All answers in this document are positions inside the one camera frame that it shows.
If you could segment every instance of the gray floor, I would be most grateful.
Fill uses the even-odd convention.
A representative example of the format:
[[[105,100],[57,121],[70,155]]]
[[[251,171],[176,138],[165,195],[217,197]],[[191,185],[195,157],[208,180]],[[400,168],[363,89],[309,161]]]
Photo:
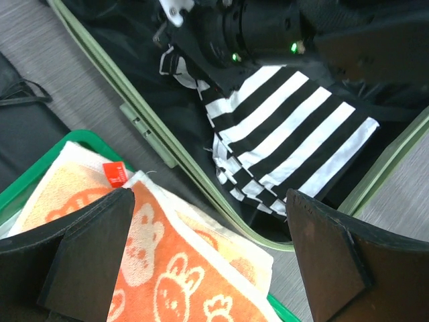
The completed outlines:
[[[22,75],[53,96],[52,110],[71,129],[98,133],[136,168],[209,212],[202,195],[178,170],[168,169],[128,124],[120,98],[92,67],[49,8],[36,0],[0,0],[0,51]],[[408,155],[396,173],[366,206],[362,219],[406,236],[429,241],[429,138]],[[293,253],[269,250],[275,258],[271,292],[303,321],[310,309]]]

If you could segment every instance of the green light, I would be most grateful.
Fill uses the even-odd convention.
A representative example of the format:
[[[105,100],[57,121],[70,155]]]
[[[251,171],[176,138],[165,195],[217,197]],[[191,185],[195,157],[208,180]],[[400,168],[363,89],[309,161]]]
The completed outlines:
[[[295,54],[298,51],[298,45],[297,43],[293,43],[292,46],[290,46],[290,51]]]
[[[241,61],[241,57],[240,55],[238,55],[238,53],[234,53],[233,54],[233,62],[240,62]]]

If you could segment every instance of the red tag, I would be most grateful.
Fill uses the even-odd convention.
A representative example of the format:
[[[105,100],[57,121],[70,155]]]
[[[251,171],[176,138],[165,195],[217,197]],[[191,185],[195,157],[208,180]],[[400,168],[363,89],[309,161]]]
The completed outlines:
[[[127,170],[123,162],[104,163],[107,180],[113,188],[119,188],[128,181]]]

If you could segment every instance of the folded towel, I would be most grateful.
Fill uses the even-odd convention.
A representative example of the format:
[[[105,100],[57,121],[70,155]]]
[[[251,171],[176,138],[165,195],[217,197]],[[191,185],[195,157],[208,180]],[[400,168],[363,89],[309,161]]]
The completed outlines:
[[[10,235],[110,192],[107,162],[67,143]],[[271,256],[142,172],[125,186],[134,190],[136,207],[108,321],[279,321],[265,298]]]

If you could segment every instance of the cartoon bear print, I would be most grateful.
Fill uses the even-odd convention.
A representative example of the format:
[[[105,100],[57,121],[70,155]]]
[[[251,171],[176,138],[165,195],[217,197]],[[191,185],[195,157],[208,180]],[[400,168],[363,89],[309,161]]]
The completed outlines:
[[[188,256],[176,254],[156,282],[154,307],[156,322],[188,322],[190,297],[204,278],[202,267],[188,268]]]
[[[155,250],[164,236],[164,225],[154,223],[154,208],[144,204],[134,215],[121,263],[121,271],[132,287],[145,284],[154,275]]]
[[[121,316],[125,309],[125,292],[124,290],[116,290],[113,293],[112,303],[110,304],[109,316],[107,322],[114,322]]]
[[[231,316],[233,300],[220,294],[204,302],[204,314],[207,322],[234,322]]]

